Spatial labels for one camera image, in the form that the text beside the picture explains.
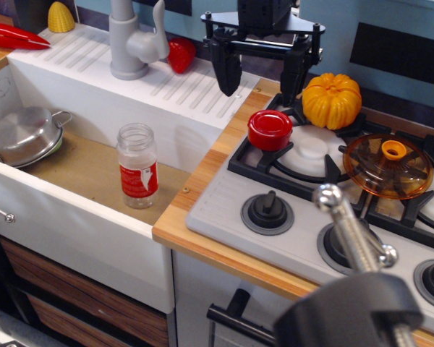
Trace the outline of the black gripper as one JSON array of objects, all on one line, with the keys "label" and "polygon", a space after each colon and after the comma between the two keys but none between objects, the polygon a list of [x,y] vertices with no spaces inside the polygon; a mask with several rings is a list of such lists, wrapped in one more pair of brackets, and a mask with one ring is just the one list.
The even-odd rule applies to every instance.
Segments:
[{"label": "black gripper", "polygon": [[240,55],[277,59],[288,52],[280,79],[284,107],[295,103],[310,67],[321,60],[325,27],[293,14],[291,1],[238,1],[237,11],[207,11],[201,20],[218,86],[228,97],[240,84]]}]

